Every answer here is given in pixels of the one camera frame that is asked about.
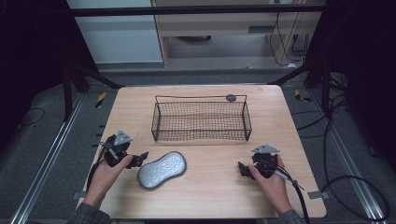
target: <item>hand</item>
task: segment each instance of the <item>hand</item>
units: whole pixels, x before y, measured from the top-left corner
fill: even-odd
[[[285,167],[279,155],[277,156],[277,162],[279,166]],[[292,209],[284,179],[275,174],[272,174],[271,177],[266,179],[260,174],[259,170],[255,166],[249,165],[248,168],[262,189],[264,196],[274,206],[279,216],[282,216],[284,213]]]
[[[100,162],[83,203],[99,209],[107,191],[113,186],[121,171],[131,162],[132,157],[127,155],[114,167],[110,167],[105,161]]]

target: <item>sleeve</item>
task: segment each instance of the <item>sleeve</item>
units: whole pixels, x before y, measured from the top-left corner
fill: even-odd
[[[67,224],[110,224],[110,216],[99,209],[85,203],[81,203]]]
[[[279,224],[302,224],[300,216],[294,210],[289,210],[279,217]]]

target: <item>black wire basket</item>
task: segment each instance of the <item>black wire basket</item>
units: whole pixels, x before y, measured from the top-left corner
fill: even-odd
[[[155,141],[227,139],[248,141],[246,95],[155,97],[151,132]]]

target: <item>gray sponge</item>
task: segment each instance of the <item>gray sponge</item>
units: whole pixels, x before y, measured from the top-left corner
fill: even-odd
[[[173,151],[157,161],[143,165],[137,173],[137,179],[144,189],[156,189],[165,181],[183,175],[186,168],[183,155]]]

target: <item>wire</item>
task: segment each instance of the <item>wire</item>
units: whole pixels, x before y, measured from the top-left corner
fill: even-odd
[[[298,114],[313,113],[313,112],[318,113],[317,110],[305,110],[305,111],[294,112],[294,113],[291,113],[291,114],[292,115],[298,115]]]
[[[300,138],[316,138],[316,137],[323,137],[323,135],[324,135],[324,133],[320,134],[320,135],[311,135],[311,136],[300,135]]]
[[[309,41],[309,35],[305,35],[305,42],[304,42],[304,47],[303,49],[300,50],[295,50],[294,49],[294,45],[298,39],[299,35],[293,35],[293,44],[291,45],[291,52],[293,53],[293,55],[298,56],[298,57],[302,57],[301,61],[304,63],[305,62],[305,57],[306,57],[306,53],[308,52],[308,41]],[[299,51],[302,52],[302,54],[296,54],[295,52]]]
[[[292,63],[300,62],[301,60],[294,60],[294,59],[291,59],[291,58],[289,57],[288,53],[286,52],[285,43],[283,42],[283,38],[282,38],[282,35],[281,35],[281,33],[280,33],[280,29],[279,29],[279,14],[280,14],[280,12],[277,12],[277,13],[276,13],[276,21],[275,21],[274,29],[273,29],[273,31],[272,31],[271,34],[270,34],[270,45],[271,45],[271,50],[272,50],[272,52],[274,53],[274,55],[276,55],[276,54],[275,54],[275,51],[274,51],[274,48],[273,48],[273,46],[272,46],[272,37],[273,37],[273,34],[274,34],[275,29],[277,29],[277,32],[278,32],[278,34],[279,34],[279,39],[280,39],[280,42],[281,42],[282,47],[283,47],[283,53],[285,54],[285,56],[286,56]],[[291,29],[294,28],[295,24],[296,24],[296,20],[294,20],[294,23],[293,23]],[[281,65],[281,66],[286,65],[286,64],[280,63],[280,62],[277,60],[276,57],[275,57],[275,59],[276,59],[276,63],[277,63],[278,65]]]
[[[306,128],[308,128],[308,127],[311,127],[311,126],[313,126],[314,124],[320,122],[321,120],[323,120],[323,119],[325,119],[325,118],[326,118],[326,115],[323,115],[323,117],[321,117],[320,119],[317,119],[317,120],[315,120],[314,122],[309,123],[309,124],[307,124],[307,125],[305,125],[305,126],[303,126],[303,127],[297,128],[297,131],[300,131],[300,130],[302,130],[302,129],[306,129]]]
[[[330,113],[329,113],[329,115],[330,115],[330,116],[329,116],[329,121],[328,121],[328,124],[326,125],[325,133],[324,133],[324,135],[323,135],[323,167],[324,167],[323,169],[324,169],[324,174],[325,174],[325,178],[326,178],[326,185],[321,189],[321,192],[323,192],[325,189],[329,189],[329,190],[331,191],[333,197],[334,197],[341,205],[343,205],[343,206],[345,207],[346,210],[348,210],[349,212],[353,213],[353,214],[356,215],[357,217],[360,217],[360,218],[362,218],[362,219],[364,219],[364,220],[367,220],[367,221],[384,221],[384,220],[386,220],[386,219],[389,217],[389,213],[390,213],[389,202],[386,200],[384,194],[383,194],[374,184],[370,183],[369,181],[367,181],[367,180],[365,180],[365,179],[363,179],[363,178],[361,178],[361,177],[354,176],[354,175],[341,175],[341,176],[336,177],[336,178],[333,179],[333,180],[330,180],[330,179],[329,179],[329,174],[328,174],[328,170],[327,170],[327,147],[326,147],[326,146],[327,146],[327,134],[328,134],[328,132],[330,131],[330,128],[332,127],[332,113],[335,111],[335,109],[339,109],[341,106],[346,105],[346,104],[345,104],[346,100],[343,100],[343,101],[337,103],[336,105],[334,105],[335,100],[336,100],[337,98],[339,98],[339,97],[342,97],[342,96],[344,96],[344,94],[340,94],[340,95],[338,95],[337,97],[335,97],[335,98],[332,100],[331,107],[330,107]],[[370,185],[370,187],[371,187],[372,189],[374,189],[374,190],[378,193],[378,195],[381,197],[381,199],[382,199],[383,202],[385,203],[385,206],[386,206],[386,213],[385,213],[385,215],[384,215],[383,217],[381,217],[381,218],[370,218],[370,217],[367,217],[367,216],[365,216],[365,215],[362,215],[362,214],[356,212],[355,210],[353,210],[352,208],[350,208],[349,206],[347,206],[347,204],[344,203],[344,202],[335,194],[334,190],[333,190],[332,187],[331,187],[331,185],[332,185],[333,183],[335,183],[335,182],[337,182],[337,181],[339,181],[339,180],[341,180],[341,179],[345,179],[345,178],[358,179],[358,180],[363,181],[363,182],[367,183],[368,185]]]
[[[112,144],[109,143],[103,143],[100,142],[100,145],[102,146],[102,149],[99,153],[98,159],[96,160],[96,163],[92,166],[90,173],[88,174],[88,180],[87,180],[87,189],[86,191],[88,192],[88,189],[90,188],[91,185],[91,181],[93,178],[93,174],[95,173],[96,169],[98,168],[99,164],[104,161],[102,160],[103,154],[105,153],[105,151],[107,151],[110,147],[112,147]]]
[[[44,109],[42,109],[42,108],[30,108],[29,111],[31,111],[31,110],[40,110],[42,112],[41,117],[38,118],[35,121],[30,122],[30,123],[22,123],[21,126],[27,126],[27,125],[35,124],[35,123],[39,122],[40,120],[42,120],[44,118],[44,116],[46,115],[46,111]]]
[[[341,76],[340,78],[341,78],[341,80],[338,80],[337,78],[335,78],[332,75],[330,75],[331,82],[332,82],[333,85],[335,85],[335,88],[333,88],[333,89],[346,91],[347,90],[347,85],[344,83],[343,76]]]
[[[308,211],[306,210],[306,205],[305,205],[305,200],[303,197],[303,194],[301,193],[300,189],[303,189],[297,182],[297,180],[294,180],[291,175],[289,174],[289,172],[282,166],[280,166],[279,164],[277,164],[276,166],[274,166],[271,162],[269,161],[265,161],[265,160],[260,160],[266,164],[268,164],[269,166],[272,166],[273,168],[277,169],[282,175],[285,175],[288,180],[291,182],[291,184],[294,186],[297,195],[300,199],[300,203],[301,203],[301,207],[303,208],[303,213],[304,213],[304,219],[305,219],[305,223],[306,224],[310,224],[310,220],[309,220],[309,215],[308,215]]]

